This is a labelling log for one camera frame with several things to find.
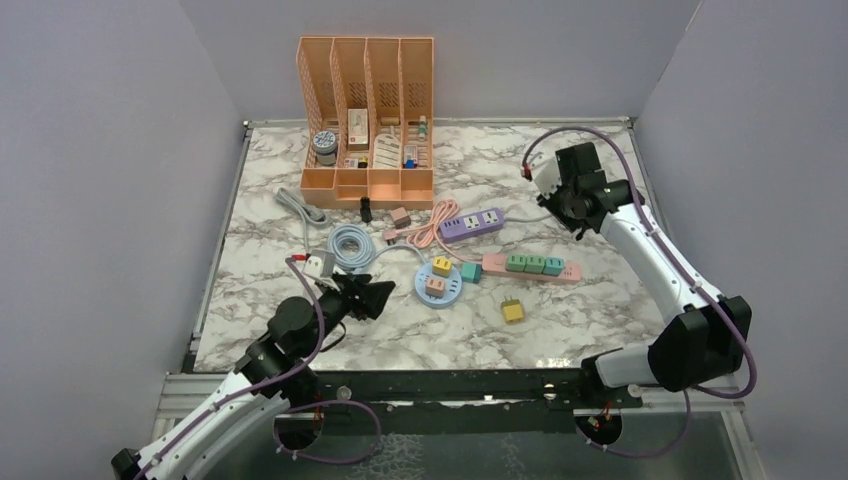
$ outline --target gray wall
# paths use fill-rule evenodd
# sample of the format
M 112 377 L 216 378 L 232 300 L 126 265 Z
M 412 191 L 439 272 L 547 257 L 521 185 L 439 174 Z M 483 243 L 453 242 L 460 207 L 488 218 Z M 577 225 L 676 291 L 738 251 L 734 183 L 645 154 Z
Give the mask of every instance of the gray wall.
M 304 118 L 301 35 L 432 35 L 436 116 L 637 115 L 698 0 L 181 0 L 239 113 Z
M 0 478 L 112 478 L 185 351 L 240 119 L 176 0 L 0 11 Z
M 681 250 L 753 306 L 748 419 L 775 479 L 845 476 L 846 18 L 704 2 L 636 129 Z

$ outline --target small bottle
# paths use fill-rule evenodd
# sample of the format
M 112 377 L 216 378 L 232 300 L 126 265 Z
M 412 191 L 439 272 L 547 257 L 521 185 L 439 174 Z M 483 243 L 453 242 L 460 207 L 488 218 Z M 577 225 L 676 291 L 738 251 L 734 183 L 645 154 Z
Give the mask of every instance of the small bottle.
M 427 117 L 421 115 L 418 117 L 418 141 L 427 140 Z

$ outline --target marble surface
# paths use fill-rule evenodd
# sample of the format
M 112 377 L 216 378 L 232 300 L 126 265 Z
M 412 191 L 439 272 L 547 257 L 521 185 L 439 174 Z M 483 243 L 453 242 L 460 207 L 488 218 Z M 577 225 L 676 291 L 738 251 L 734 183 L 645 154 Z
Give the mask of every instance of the marble surface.
M 437 171 L 436 199 L 453 198 L 462 212 L 496 206 L 508 216 L 535 218 L 534 185 L 519 176 L 526 146 L 548 126 L 457 124 L 433 129 Z M 644 193 L 630 135 L 624 126 L 604 127 L 624 150 Z M 549 158 L 556 149 L 594 141 L 610 179 L 624 178 L 612 149 L 589 134 L 556 135 L 538 152 Z M 299 219 L 274 201 L 280 186 L 297 192 L 306 153 L 303 127 L 264 128 L 253 132 L 229 230 L 200 340 L 195 370 L 225 371 L 261 335 L 277 304 L 304 290 L 284 259 L 303 251 Z M 357 223 L 357 211 L 328 212 L 335 224 Z M 429 212 L 413 212 L 413 224 Z M 378 246 L 389 228 L 387 211 L 374 211 L 366 227 Z M 332 227 L 310 229 L 314 247 L 326 245 Z M 563 286 L 483 276 L 466 284 L 451 308 L 432 310 L 412 293 L 420 259 L 396 250 L 371 267 L 376 279 L 397 282 L 383 315 L 374 320 L 345 320 L 347 338 L 321 354 L 313 369 L 469 369 L 567 367 L 617 347 L 646 343 L 662 330 L 659 311 L 624 258 L 599 235 L 577 242 L 552 219 L 507 223 L 499 232 L 455 244 L 458 253 L 480 259 L 483 253 L 559 256 L 579 263 L 583 280 Z M 434 243 L 425 250 L 441 254 Z M 499 305 L 521 300 L 525 321 L 507 325 Z

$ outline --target power outlet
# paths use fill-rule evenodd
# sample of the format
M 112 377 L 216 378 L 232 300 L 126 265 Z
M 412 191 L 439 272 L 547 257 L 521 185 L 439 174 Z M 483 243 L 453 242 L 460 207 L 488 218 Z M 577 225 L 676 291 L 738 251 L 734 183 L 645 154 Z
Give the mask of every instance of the power outlet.
M 476 216 L 473 217 L 465 217 L 465 228 L 469 230 L 473 230 L 480 226 L 480 219 Z
M 445 243 L 452 243 L 500 230 L 504 222 L 503 212 L 499 208 L 489 208 L 445 220 L 439 225 L 439 233 Z

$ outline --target coiled blue cable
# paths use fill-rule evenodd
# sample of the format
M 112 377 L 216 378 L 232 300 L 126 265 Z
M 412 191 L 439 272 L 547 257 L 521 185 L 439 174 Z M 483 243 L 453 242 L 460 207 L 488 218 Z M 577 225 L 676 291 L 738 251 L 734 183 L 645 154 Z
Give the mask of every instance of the coiled blue cable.
M 357 251 L 352 253 L 350 250 L 345 250 L 348 245 L 355 245 Z M 377 247 L 374 246 L 374 241 L 368 236 L 368 232 L 357 225 L 339 225 L 333 229 L 330 238 L 327 239 L 327 249 L 336 256 L 336 265 L 353 273 L 362 273 L 377 257 L 389 250 L 398 248 L 414 251 L 421 258 L 421 263 L 427 263 L 424 254 L 407 243 L 389 245 L 377 251 Z

